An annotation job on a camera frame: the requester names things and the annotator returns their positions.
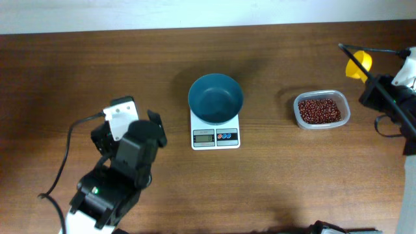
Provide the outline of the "clear container of red beans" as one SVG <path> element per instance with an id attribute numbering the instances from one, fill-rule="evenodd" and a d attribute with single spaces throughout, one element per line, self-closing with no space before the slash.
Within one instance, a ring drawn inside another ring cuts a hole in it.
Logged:
<path id="1" fill-rule="evenodd" d="M 336 90 L 318 90 L 300 94 L 293 103 L 294 115 L 302 129 L 340 127 L 350 119 L 345 96 Z"/>

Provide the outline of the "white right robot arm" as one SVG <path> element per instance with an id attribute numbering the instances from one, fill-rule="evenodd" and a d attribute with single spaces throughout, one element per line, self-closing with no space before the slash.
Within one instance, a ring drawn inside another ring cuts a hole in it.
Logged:
<path id="1" fill-rule="evenodd" d="M 365 84 L 359 102 L 382 113 L 375 119 L 374 128 L 378 129 L 381 118 L 388 117 L 400 126 L 400 134 L 394 137 L 406 139 L 403 151 L 406 156 L 404 195 L 396 232 L 415 233 L 415 48 L 395 51 L 346 44 L 338 46 L 349 58 L 346 76 L 360 79 Z M 369 52 L 392 53 L 404 63 L 395 76 L 373 76 L 370 74 L 372 59 Z"/>

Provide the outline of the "blue-grey bowl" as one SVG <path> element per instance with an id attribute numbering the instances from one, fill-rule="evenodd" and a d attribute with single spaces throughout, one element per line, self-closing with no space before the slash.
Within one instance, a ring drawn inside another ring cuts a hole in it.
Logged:
<path id="1" fill-rule="evenodd" d="M 228 75 L 210 73 L 197 79 L 188 92 L 193 114 L 209 124 L 223 124 L 238 115 L 244 94 L 238 82 Z"/>

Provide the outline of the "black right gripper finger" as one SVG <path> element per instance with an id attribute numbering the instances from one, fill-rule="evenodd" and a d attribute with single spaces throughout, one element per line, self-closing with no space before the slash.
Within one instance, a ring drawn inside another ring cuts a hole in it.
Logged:
<path id="1" fill-rule="evenodd" d="M 392 54 L 399 54 L 400 51 L 395 51 L 391 49 L 376 49 L 376 48 L 369 48 L 369 47 L 361 47 L 356 45 L 343 45 L 346 49 L 355 49 L 361 51 L 370 51 L 370 52 L 381 52 L 381 53 L 392 53 Z"/>
<path id="2" fill-rule="evenodd" d="M 365 83 L 369 80 L 370 82 L 372 82 L 374 85 L 377 86 L 377 88 L 380 89 L 380 91 L 385 94 L 386 98 L 390 98 L 385 91 L 380 87 L 380 85 L 375 81 L 375 78 L 377 76 L 372 75 L 368 69 L 366 69 L 364 67 L 364 65 L 362 65 L 362 62 L 360 62 L 351 52 L 351 49 L 346 49 L 343 47 L 343 45 L 345 44 L 339 44 L 339 48 L 345 53 L 345 55 L 350 59 L 350 61 L 353 62 L 353 64 L 357 67 L 358 71 L 361 72 L 361 74 L 363 74 L 367 80 L 365 81 Z M 406 138 L 415 138 L 415 120 L 409 120 L 405 114 L 400 110 L 400 108 L 398 106 L 396 106 L 395 103 L 391 103 L 393 108 L 397 111 L 397 113 L 400 115 L 401 120 L 392 120 L 392 122 L 399 124 L 400 125 L 400 132 L 401 135 L 406 137 Z"/>

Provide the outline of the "white digital kitchen scale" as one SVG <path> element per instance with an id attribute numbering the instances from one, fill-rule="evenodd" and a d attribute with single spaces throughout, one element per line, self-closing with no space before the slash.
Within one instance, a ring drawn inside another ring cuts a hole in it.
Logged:
<path id="1" fill-rule="evenodd" d="M 191 147 L 193 150 L 237 149 L 241 145 L 239 115 L 225 123 L 208 123 L 190 112 Z"/>

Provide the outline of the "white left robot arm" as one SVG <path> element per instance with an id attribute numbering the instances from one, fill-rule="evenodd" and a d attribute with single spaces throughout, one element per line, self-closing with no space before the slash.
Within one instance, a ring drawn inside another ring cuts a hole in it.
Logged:
<path id="1" fill-rule="evenodd" d="M 151 165 L 167 145 L 160 115 L 148 117 L 127 124 L 119 141 L 107 122 L 91 132 L 101 158 L 78 182 L 61 233 L 122 233 L 118 224 L 150 186 Z"/>

